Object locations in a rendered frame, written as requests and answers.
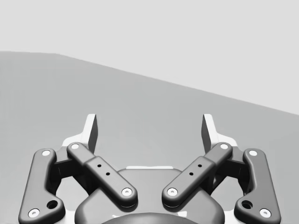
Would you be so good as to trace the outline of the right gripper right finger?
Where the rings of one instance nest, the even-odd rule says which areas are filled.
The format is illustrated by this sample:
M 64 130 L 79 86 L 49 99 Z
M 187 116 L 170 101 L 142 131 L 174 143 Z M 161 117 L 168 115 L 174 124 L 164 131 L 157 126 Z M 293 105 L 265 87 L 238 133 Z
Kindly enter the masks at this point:
M 204 114 L 201 137 L 205 154 L 195 159 L 162 191 L 165 206 L 176 208 L 196 189 L 212 192 L 226 177 L 238 180 L 243 196 L 233 209 L 244 224 L 281 224 L 282 217 L 264 151 L 241 151 L 233 138 L 217 132 L 211 114 Z

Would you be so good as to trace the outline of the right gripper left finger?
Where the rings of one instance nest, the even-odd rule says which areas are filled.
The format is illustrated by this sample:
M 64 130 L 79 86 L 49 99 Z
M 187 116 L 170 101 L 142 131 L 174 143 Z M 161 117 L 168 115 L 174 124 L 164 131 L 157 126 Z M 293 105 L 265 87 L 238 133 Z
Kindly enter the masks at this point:
M 56 224 L 66 209 L 56 193 L 61 180 L 74 176 L 91 193 L 100 187 L 124 208 L 138 202 L 136 188 L 102 157 L 94 154 L 98 138 L 96 114 L 88 114 L 83 131 L 66 138 L 61 148 L 37 150 L 31 162 L 18 215 L 19 224 Z

